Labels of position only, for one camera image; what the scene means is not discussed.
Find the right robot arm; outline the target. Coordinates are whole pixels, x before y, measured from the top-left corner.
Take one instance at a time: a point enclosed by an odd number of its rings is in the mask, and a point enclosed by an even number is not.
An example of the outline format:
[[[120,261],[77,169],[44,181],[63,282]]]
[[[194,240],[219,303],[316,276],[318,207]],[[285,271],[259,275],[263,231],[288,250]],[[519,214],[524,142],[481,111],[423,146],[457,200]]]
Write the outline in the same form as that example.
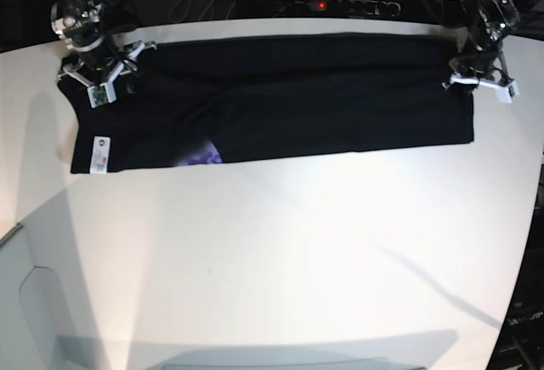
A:
[[[65,43],[57,81],[70,77],[86,87],[109,81],[115,70],[122,76],[140,76],[137,59],[116,37],[139,28],[131,0],[65,0],[51,10],[51,26]]]

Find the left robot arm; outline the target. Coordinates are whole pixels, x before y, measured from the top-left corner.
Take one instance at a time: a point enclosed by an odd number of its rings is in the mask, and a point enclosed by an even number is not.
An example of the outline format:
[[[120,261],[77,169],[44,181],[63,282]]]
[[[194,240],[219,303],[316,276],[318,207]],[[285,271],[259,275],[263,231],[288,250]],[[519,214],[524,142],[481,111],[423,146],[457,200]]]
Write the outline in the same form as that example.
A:
[[[521,17],[513,0],[419,0],[428,18],[450,30],[464,30],[458,53],[449,61],[455,84],[494,90],[497,99],[508,103],[519,95],[502,51],[506,37],[517,30]]]

